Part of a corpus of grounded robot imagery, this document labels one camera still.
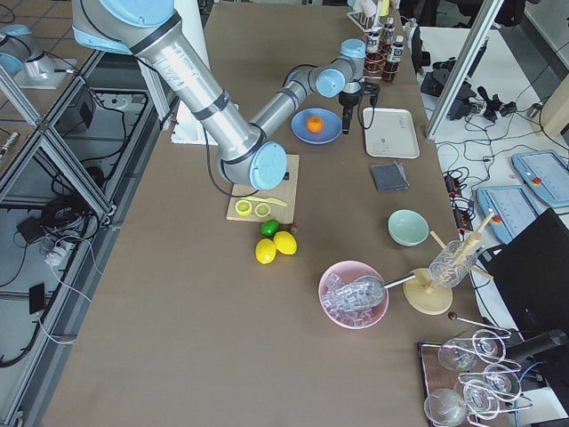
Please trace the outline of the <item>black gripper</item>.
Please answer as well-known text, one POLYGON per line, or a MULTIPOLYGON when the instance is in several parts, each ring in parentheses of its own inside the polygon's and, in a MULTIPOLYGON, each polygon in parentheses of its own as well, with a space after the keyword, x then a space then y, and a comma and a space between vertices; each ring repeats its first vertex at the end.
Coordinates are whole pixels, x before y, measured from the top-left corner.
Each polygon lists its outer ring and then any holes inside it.
POLYGON ((339 103, 342 106, 341 130, 343 134, 349 134, 352 113, 365 96, 370 97, 370 105, 375 108, 379 100, 380 86, 367 81, 348 83, 339 93, 339 103))

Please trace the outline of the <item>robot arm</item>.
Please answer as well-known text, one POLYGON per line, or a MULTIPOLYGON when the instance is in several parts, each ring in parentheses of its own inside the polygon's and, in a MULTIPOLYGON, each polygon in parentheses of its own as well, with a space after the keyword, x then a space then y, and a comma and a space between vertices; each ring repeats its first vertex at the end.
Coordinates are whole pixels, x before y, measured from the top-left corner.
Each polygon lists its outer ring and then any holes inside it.
POLYGON ((147 60, 218 143, 219 173, 256 190, 275 188, 287 169, 284 148, 269 136, 311 94, 332 98, 363 76, 365 44, 347 39, 330 64, 290 74, 246 121, 183 35, 172 1, 75 1, 72 13, 80 45, 147 60))

